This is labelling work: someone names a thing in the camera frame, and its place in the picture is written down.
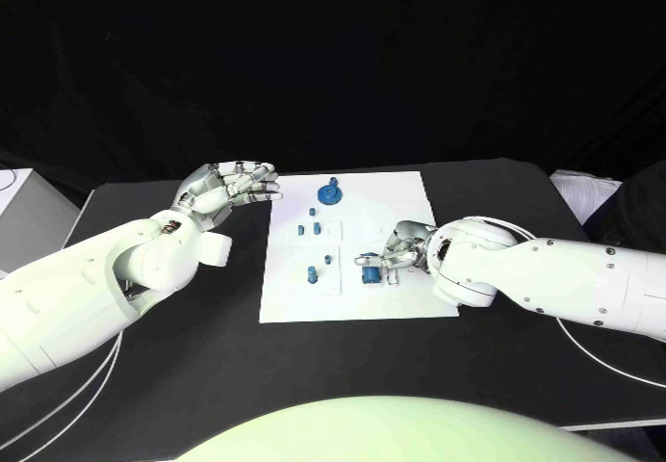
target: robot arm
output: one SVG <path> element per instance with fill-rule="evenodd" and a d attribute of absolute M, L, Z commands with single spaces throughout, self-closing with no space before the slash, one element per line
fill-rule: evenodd
<path fill-rule="evenodd" d="M 202 166 L 171 210 L 18 269 L 0 281 L 0 391 L 93 351 L 195 277 L 224 267 L 233 240 L 210 233 L 246 203 L 279 200 L 270 164 Z"/>
<path fill-rule="evenodd" d="M 491 306 L 501 290 L 538 314 L 666 340 L 665 255 L 554 239 L 518 244 L 482 218 L 432 228 L 398 223 L 385 255 L 357 264 L 420 266 L 456 306 Z"/>

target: blue knob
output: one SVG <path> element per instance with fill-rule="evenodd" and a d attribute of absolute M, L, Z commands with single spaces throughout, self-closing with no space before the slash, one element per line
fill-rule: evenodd
<path fill-rule="evenodd" d="M 344 198 L 344 192 L 341 188 L 338 187 L 336 177 L 331 179 L 331 182 L 326 186 L 322 186 L 319 188 L 319 191 L 316 193 L 316 198 L 319 199 L 319 202 L 325 205 L 335 205 L 341 202 Z"/>
<path fill-rule="evenodd" d="M 362 257 L 378 257 L 377 253 L 368 252 Z M 364 267 L 364 275 L 361 277 L 364 284 L 380 284 L 383 282 L 383 274 L 378 267 Z"/>
<path fill-rule="evenodd" d="M 316 267 L 309 267 L 309 282 L 312 284 L 316 282 Z"/>

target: blue object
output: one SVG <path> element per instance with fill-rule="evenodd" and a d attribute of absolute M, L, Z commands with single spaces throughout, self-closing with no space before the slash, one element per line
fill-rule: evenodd
<path fill-rule="evenodd" d="M 341 202 L 341 199 L 344 198 L 344 192 L 338 187 L 336 177 L 331 179 L 331 182 L 326 186 L 322 186 L 319 188 L 316 198 L 319 199 L 319 202 L 325 205 L 335 205 Z"/>
<path fill-rule="evenodd" d="M 316 282 L 316 267 L 309 267 L 309 282 L 312 284 Z"/>
<path fill-rule="evenodd" d="M 362 257 L 380 257 L 377 253 L 368 252 L 361 255 Z M 383 275 L 378 267 L 364 267 L 362 275 L 364 284 L 380 284 L 383 282 Z"/>

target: black curtain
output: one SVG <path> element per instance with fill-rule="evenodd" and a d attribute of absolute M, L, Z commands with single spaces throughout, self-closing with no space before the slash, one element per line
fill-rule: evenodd
<path fill-rule="evenodd" d="M 0 162 L 71 197 L 237 159 L 511 157 L 622 179 L 661 156 L 659 2 L 140 7 L 0 5 Z"/>

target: black table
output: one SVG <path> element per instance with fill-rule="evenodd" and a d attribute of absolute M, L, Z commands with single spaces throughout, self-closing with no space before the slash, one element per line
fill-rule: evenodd
<path fill-rule="evenodd" d="M 586 240 L 535 166 L 494 160 L 357 171 L 401 170 L 423 173 L 437 223 L 481 215 L 515 222 L 538 236 Z M 178 185 L 104 185 L 71 243 L 168 208 Z M 127 330 L 106 390 L 34 460 L 172 458 L 272 411 L 361 395 L 459 399 L 557 425 L 666 417 L 666 390 L 605 369 L 573 345 L 557 321 L 521 309 L 504 295 L 491 308 L 463 307 L 456 319 L 260 324 L 270 212 L 269 203 L 234 211 L 218 228 L 235 240 L 228 267 L 201 266 L 186 289 Z M 666 382 L 661 343 L 570 326 L 605 360 Z M 71 395 L 109 348 L 0 395 L 0 441 Z M 91 394 L 84 393 L 0 459 L 18 460 L 55 435 Z"/>

